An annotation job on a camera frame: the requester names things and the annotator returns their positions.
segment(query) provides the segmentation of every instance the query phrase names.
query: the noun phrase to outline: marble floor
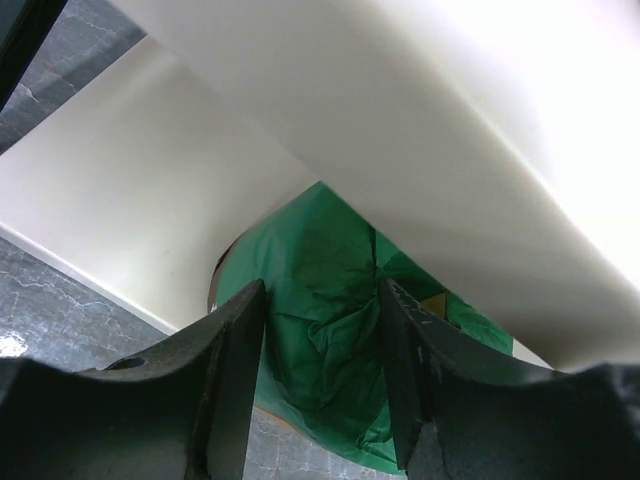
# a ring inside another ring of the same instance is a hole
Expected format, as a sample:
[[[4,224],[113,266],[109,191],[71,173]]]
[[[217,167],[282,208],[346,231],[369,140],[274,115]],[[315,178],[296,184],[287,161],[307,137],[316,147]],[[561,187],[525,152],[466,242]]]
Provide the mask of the marble floor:
[[[106,0],[69,0],[0,112],[0,154],[135,45],[144,32]],[[164,335],[0,238],[0,356],[105,367]],[[347,462],[254,412],[244,478],[399,478]]]

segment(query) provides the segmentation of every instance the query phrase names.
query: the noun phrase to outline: green bag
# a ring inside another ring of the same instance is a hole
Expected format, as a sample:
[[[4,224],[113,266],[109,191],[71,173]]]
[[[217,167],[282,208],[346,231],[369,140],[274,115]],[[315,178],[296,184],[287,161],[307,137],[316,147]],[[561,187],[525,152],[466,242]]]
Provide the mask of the green bag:
[[[400,473],[376,345],[380,278],[414,298],[446,289],[322,184],[246,232],[230,251],[222,304],[262,278],[270,298],[256,406],[360,465]],[[448,321],[511,354],[512,338],[446,297]]]

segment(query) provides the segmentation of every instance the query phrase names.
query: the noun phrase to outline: green fabric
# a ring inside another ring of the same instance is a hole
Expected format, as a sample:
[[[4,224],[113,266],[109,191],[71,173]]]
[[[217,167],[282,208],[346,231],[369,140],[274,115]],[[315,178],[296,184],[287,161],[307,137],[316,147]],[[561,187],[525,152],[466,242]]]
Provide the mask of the green fabric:
[[[445,288],[322,184],[252,228],[229,254],[216,303],[262,278],[270,316],[256,405],[326,449],[400,473],[375,328],[380,278],[422,300]],[[449,321],[511,354],[512,339],[451,294]]]

